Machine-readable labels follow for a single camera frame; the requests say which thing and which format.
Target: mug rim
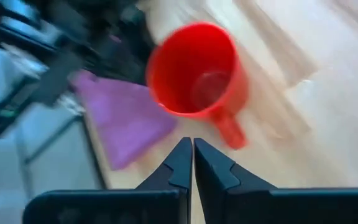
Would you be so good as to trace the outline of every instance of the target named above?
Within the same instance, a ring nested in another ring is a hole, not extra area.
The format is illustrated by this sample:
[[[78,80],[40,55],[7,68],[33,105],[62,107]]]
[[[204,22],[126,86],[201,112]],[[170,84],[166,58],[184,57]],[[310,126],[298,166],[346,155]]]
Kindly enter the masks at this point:
[[[151,95],[154,98],[154,100],[162,107],[164,108],[167,112],[177,115],[177,116],[182,116],[182,117],[187,117],[187,118],[204,118],[204,117],[208,117],[212,111],[216,110],[217,108],[219,108],[221,105],[224,104],[226,98],[230,95],[230,90],[233,89],[232,86],[234,86],[234,78],[230,78],[229,83],[227,84],[227,87],[224,91],[224,93],[211,105],[209,105],[207,108],[204,108],[202,110],[199,111],[195,111],[195,112],[191,112],[191,113],[182,113],[182,112],[177,112],[177,111],[173,111],[170,108],[167,108],[158,98],[155,89],[153,88],[153,84],[152,84],[152,74],[151,74],[151,69],[152,69],[152,64],[153,61],[155,60],[155,58],[157,57],[157,54],[161,51],[161,48],[171,39],[173,38],[175,35],[179,34],[180,32],[183,32],[184,30],[187,29],[191,29],[191,28],[195,28],[195,27],[199,27],[199,26],[207,26],[213,29],[216,29],[218,31],[220,31],[222,34],[224,34],[224,36],[227,38],[227,40],[230,43],[230,47],[232,49],[232,51],[234,52],[234,60],[233,60],[233,64],[232,64],[232,71],[236,71],[237,69],[239,69],[239,56],[237,54],[237,49],[236,49],[236,45],[233,41],[233,39],[231,38],[230,34],[224,30],[222,27],[210,23],[210,22],[193,22],[191,24],[187,24],[184,25],[178,29],[175,29],[172,33],[170,33],[168,35],[167,38],[165,38],[165,40],[158,46],[156,47],[156,49],[152,52],[149,62],[147,63],[146,66],[146,82],[147,82],[147,86],[150,88],[151,91]]]

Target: purple cloth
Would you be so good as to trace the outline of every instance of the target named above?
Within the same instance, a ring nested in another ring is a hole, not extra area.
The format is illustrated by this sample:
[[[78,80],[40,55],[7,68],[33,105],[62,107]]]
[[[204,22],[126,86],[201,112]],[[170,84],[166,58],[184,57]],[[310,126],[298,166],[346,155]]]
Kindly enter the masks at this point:
[[[112,170],[123,169],[165,137],[176,119],[133,83],[96,78],[80,71],[72,81],[91,116]]]

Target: light wood surface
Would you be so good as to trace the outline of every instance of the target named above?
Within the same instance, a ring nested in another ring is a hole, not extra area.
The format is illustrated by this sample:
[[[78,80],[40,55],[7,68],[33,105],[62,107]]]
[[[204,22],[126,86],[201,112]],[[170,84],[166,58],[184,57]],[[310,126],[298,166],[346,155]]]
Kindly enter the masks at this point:
[[[179,118],[144,156],[111,171],[93,132],[109,188],[136,187],[183,136],[204,138],[278,187],[358,186],[358,0],[147,0],[140,7],[157,43],[192,21],[229,31],[251,82],[237,116],[250,143],[233,151],[210,124]],[[193,183],[192,222],[204,223]]]

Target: floor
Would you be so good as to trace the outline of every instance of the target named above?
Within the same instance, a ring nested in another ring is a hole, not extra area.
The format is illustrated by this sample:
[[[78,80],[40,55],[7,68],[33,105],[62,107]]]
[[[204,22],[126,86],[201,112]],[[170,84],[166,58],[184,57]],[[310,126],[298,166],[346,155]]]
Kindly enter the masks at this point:
[[[0,51],[0,98],[20,74]],[[73,123],[27,168],[31,155],[73,115],[65,108],[32,107],[0,139],[0,223],[21,223],[26,203],[57,189],[97,189],[94,167],[80,123]]]

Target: red mug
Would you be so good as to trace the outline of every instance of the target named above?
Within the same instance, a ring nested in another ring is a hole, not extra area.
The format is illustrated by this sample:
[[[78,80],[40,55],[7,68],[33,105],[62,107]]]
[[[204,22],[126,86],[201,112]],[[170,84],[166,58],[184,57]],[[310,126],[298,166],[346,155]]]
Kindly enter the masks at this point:
[[[169,113],[211,121],[229,146],[246,145],[236,114],[248,99],[248,79],[225,30],[205,22],[176,30],[153,51],[146,73]]]

